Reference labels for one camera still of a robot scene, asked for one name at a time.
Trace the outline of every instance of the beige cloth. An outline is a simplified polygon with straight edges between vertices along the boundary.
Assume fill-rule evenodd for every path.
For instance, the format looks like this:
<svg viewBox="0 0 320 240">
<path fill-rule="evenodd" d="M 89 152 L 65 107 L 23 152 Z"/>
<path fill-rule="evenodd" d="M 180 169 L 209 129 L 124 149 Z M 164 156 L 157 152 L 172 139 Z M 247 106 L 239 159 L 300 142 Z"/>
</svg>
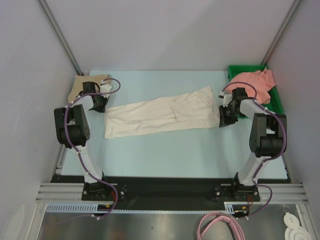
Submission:
<svg viewBox="0 0 320 240">
<path fill-rule="evenodd" d="M 219 127 L 219 108 L 207 86 L 178 96 L 107 107 L 104 138 Z"/>
<path fill-rule="evenodd" d="M 75 100 L 76 97 L 79 95 L 79 93 L 83 90 L 82 83 L 84 82 L 95 82 L 97 84 L 101 83 L 101 80 L 110 78 L 110 75 L 108 74 L 101 74 L 101 75 L 96 75 L 96 76 L 78 76 L 76 75 L 74 78 L 74 83 L 72 90 L 68 96 L 68 103 L 71 103 L 71 101 Z M 107 80 L 105 81 L 106 84 L 111 84 L 112 80 Z"/>
</svg>

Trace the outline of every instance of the tan cloth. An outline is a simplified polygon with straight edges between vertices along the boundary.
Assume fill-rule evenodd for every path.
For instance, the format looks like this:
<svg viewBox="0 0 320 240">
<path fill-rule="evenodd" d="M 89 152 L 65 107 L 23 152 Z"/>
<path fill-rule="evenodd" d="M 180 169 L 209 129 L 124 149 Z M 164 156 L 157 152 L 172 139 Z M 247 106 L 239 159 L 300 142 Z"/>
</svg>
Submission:
<svg viewBox="0 0 320 240">
<path fill-rule="evenodd" d="M 97 84 L 101 83 L 101 80 L 110 78 L 110 75 L 108 74 L 102 74 L 102 75 L 96 75 L 96 76 L 78 76 L 76 75 L 74 78 L 74 83 L 72 90 L 68 96 L 68 103 L 71 103 L 71 101 L 75 100 L 76 97 L 79 95 L 79 93 L 83 90 L 82 83 L 84 82 L 95 82 Z M 111 84 L 112 80 L 105 81 L 106 84 Z"/>
</svg>

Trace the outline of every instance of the white plastic part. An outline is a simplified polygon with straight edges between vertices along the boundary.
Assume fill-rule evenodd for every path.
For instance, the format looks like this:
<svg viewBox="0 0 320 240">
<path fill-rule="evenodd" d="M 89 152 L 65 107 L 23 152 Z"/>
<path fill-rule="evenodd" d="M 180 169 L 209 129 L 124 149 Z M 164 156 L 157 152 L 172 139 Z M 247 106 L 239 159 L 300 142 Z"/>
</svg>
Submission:
<svg viewBox="0 0 320 240">
<path fill-rule="evenodd" d="M 110 84 L 103 84 L 100 86 L 100 93 L 109 93 L 112 89 L 112 86 Z M 109 98 L 110 94 L 104 94 L 102 95 L 104 98 Z"/>
<path fill-rule="evenodd" d="M 287 226 L 287 228 L 290 228 L 293 230 L 297 229 L 300 226 L 299 219 L 295 215 L 289 212 L 285 213 L 283 217 L 283 222 Z"/>
<path fill-rule="evenodd" d="M 310 233 L 303 227 L 298 226 L 297 229 L 287 227 L 284 233 L 285 240 L 315 240 L 312 239 Z"/>
<path fill-rule="evenodd" d="M 229 105 L 229 103 L 232 101 L 232 95 L 231 94 L 225 94 L 223 96 L 223 106 L 227 107 Z"/>
<path fill-rule="evenodd" d="M 299 219 L 295 215 L 286 212 L 283 222 L 287 226 L 284 233 L 285 240 L 314 240 L 309 232 L 300 226 Z"/>
<path fill-rule="evenodd" d="M 89 125 L 89 128 L 92 126 L 92 123 L 90 122 L 90 117 L 88 117 L 88 115 L 92 114 L 92 111 L 89 111 L 90 109 L 93 108 L 94 106 L 94 102 L 92 100 L 91 96 L 85 96 L 83 98 L 81 98 L 79 101 L 77 101 L 75 103 L 75 105 L 80 105 L 82 104 L 84 113 L 86 115 L 86 120 L 87 123 Z M 100 167 L 97 164 L 97 161 L 94 159 L 92 152 L 90 152 L 90 148 L 88 147 L 88 144 L 90 144 L 90 141 L 86 142 L 85 146 L 77 146 L 78 150 L 81 152 L 81 157 L 82 157 L 82 161 L 85 165 L 85 167 L 88 169 L 88 171 L 95 176 L 97 179 L 102 179 L 102 170 L 100 169 Z M 76 155 L 76 158 L 79 161 L 79 164 L 81 166 L 81 162 L 80 159 L 78 157 L 78 152 L 75 149 L 71 149 L 72 153 Z M 86 183 L 96 183 L 97 181 L 95 179 L 93 179 L 91 176 L 88 175 L 88 173 L 83 169 L 83 175 L 84 175 L 84 181 Z"/>
<path fill-rule="evenodd" d="M 268 114 L 260 107 L 255 105 L 252 99 L 245 99 L 241 101 L 240 112 L 246 115 L 251 121 L 254 119 L 255 113 Z"/>
<path fill-rule="evenodd" d="M 268 156 L 256 157 L 254 152 L 250 152 L 250 155 L 245 162 L 244 166 L 238 173 L 239 182 L 245 186 L 252 186 L 255 185 L 254 181 L 257 182 L 259 175 L 263 172 L 264 168 L 268 164 L 268 161 L 265 162 L 260 169 L 259 173 L 253 180 L 253 176 L 257 171 L 258 167 L 262 163 L 263 160 L 269 158 Z"/>
<path fill-rule="evenodd" d="M 25 205 L 21 204 L 6 222 L 0 240 L 16 240 L 25 218 Z"/>
</svg>

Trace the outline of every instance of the pink cloth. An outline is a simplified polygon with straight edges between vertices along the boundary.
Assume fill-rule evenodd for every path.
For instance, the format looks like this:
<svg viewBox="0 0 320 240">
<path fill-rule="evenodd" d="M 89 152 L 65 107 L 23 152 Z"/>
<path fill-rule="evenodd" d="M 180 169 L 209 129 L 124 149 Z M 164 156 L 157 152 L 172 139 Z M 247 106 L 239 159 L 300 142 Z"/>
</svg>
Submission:
<svg viewBox="0 0 320 240">
<path fill-rule="evenodd" d="M 232 82 L 243 82 L 254 86 L 258 92 L 256 99 L 260 104 L 270 103 L 270 95 L 268 91 L 276 85 L 272 71 L 267 68 L 263 71 L 242 72 L 235 76 L 230 83 Z M 248 97 L 255 96 L 255 91 L 250 86 L 241 83 L 232 84 L 225 90 L 227 93 L 231 94 L 232 90 L 235 88 L 245 88 Z"/>
</svg>

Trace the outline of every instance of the metal floor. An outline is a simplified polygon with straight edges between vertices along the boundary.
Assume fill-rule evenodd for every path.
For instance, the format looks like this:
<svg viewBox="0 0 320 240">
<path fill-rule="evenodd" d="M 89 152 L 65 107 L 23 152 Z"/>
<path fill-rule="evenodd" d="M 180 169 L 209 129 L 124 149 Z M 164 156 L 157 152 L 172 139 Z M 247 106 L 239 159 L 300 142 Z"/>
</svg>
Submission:
<svg viewBox="0 0 320 240">
<path fill-rule="evenodd" d="M 260 208 L 254 205 L 252 210 Z M 296 206 L 272 204 L 249 220 L 239 223 L 246 240 L 285 239 L 285 213 L 298 216 Z M 114 213 L 103 220 L 82 217 L 66 223 L 74 213 L 46 213 L 38 240 L 195 240 L 202 214 Z M 205 240 L 233 240 L 225 223 L 218 222 L 203 236 Z"/>
</svg>

